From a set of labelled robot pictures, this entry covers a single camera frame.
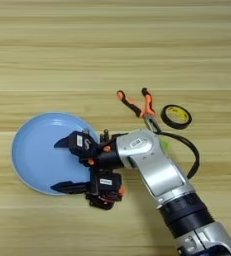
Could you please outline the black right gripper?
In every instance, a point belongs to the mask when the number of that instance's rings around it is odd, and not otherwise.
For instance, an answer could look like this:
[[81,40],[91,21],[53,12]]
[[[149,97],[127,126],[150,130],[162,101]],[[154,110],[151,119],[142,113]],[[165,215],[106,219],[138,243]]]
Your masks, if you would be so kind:
[[[119,159],[116,142],[109,138],[108,131],[102,135],[97,143],[89,134],[80,133],[80,163],[90,171],[89,182],[74,183],[72,181],[59,182],[51,189],[64,194],[120,194],[122,178],[114,169],[123,166]],[[55,148],[68,148],[69,137],[60,139]]]

